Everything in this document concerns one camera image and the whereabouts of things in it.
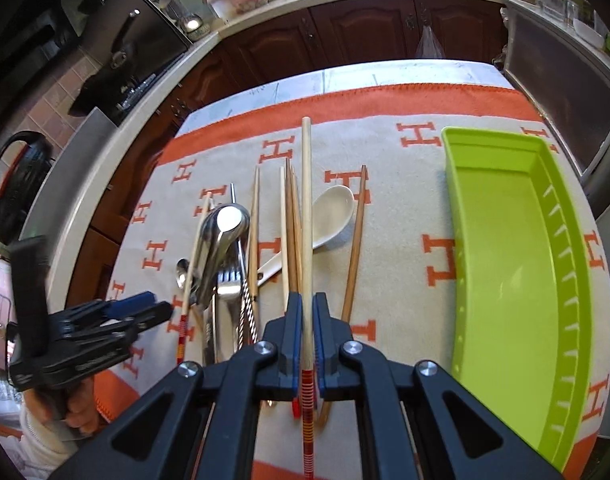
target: green plastic tray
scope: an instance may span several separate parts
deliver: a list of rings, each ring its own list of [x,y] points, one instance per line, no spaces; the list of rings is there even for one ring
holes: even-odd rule
[[[585,245],[537,137],[445,128],[455,232],[451,373],[562,470],[589,383]]]

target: white spoon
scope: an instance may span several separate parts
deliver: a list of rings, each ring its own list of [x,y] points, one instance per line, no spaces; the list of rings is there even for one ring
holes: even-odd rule
[[[327,188],[312,205],[312,246],[326,244],[338,235],[354,214],[354,194],[349,187]],[[258,269],[258,286],[274,276],[283,266],[281,253],[275,254]]]

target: table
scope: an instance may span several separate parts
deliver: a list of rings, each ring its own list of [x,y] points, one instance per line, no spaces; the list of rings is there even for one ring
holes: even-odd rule
[[[352,313],[354,335],[389,359],[411,364],[431,358],[450,367],[455,271],[442,128],[476,126],[537,135],[557,153],[586,233],[592,275],[591,380],[565,468],[568,479],[578,478],[607,398],[609,276],[594,219],[572,168],[535,110],[490,65],[403,60],[333,68],[251,89],[194,112],[163,152],[143,192],[108,296],[149,289],[179,306],[175,265],[189,257],[201,195],[211,190],[217,203],[227,202],[227,184],[234,182],[241,202],[249,206],[257,164],[261,262],[269,259],[279,247],[279,167],[288,156],[299,171],[294,154],[300,153],[299,125],[306,114],[314,124],[314,196],[340,183],[356,192],[358,170],[362,163],[368,166],[370,198]],[[327,293],[333,316],[339,316],[342,304],[350,238],[351,229],[346,229],[315,254],[315,290]],[[267,283],[261,289],[261,322],[281,314],[280,284]],[[120,412],[173,368],[178,315],[144,334],[129,362],[99,376],[102,412]],[[190,328],[190,336],[186,357],[200,362],[200,335]],[[521,433],[520,418],[508,423]],[[553,428],[544,427],[547,431]],[[539,435],[522,436],[538,446]],[[317,476],[359,478],[351,402],[333,407],[328,427],[315,439],[315,450]],[[291,420],[290,406],[279,403],[263,409],[255,476],[289,478],[290,471],[301,470],[300,453],[300,424]]]

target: kitchen cabinet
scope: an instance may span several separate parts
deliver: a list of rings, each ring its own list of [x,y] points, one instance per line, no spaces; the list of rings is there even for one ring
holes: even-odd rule
[[[66,306],[105,298],[120,244],[89,228],[69,284]]]
[[[421,29],[423,25],[432,26],[447,59],[490,63],[508,42],[500,4],[483,0],[414,1]]]
[[[328,66],[307,9],[242,30],[223,45],[242,90]]]
[[[242,90],[232,70],[232,61],[222,45],[217,46],[196,65],[179,85],[173,106],[191,111],[229,97]]]
[[[310,12],[330,66],[415,57],[414,0],[343,0]]]
[[[120,244],[160,154],[174,138],[185,114],[175,116],[176,91],[147,121],[116,168],[92,217],[92,227]]]

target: white sleeve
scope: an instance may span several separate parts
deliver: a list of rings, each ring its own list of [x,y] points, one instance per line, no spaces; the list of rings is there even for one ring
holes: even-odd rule
[[[22,437],[0,436],[0,444],[20,473],[29,480],[44,480],[65,462],[76,447],[62,442],[22,405]]]

